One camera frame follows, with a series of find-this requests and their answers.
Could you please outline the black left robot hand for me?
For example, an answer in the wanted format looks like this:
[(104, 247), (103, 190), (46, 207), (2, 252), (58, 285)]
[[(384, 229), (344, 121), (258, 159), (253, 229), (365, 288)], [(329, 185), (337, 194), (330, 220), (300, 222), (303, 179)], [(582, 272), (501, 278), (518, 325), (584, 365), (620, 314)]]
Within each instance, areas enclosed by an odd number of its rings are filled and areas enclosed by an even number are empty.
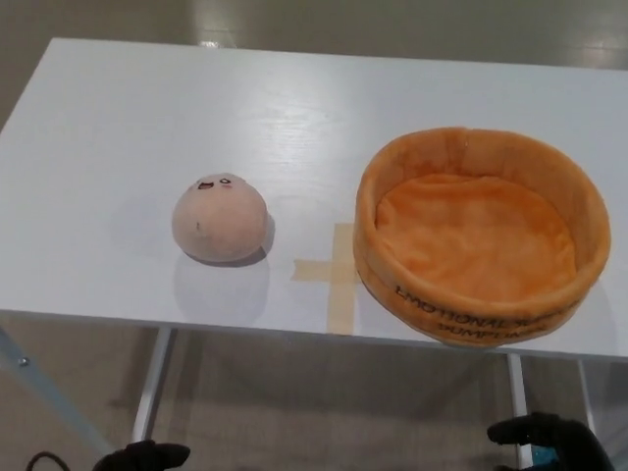
[(190, 448), (185, 445), (147, 440), (104, 456), (93, 471), (164, 471), (183, 466), (189, 456)]

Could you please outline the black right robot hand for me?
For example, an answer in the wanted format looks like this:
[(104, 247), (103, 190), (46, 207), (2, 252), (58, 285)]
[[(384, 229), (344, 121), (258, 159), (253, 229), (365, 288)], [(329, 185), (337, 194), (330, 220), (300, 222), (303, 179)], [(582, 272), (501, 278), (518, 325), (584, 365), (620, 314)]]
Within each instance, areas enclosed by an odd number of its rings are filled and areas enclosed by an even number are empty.
[(498, 445), (535, 445), (552, 448), (556, 458), (525, 471), (610, 471), (614, 470), (601, 442), (584, 423), (559, 415), (533, 412), (494, 423), (487, 430)]

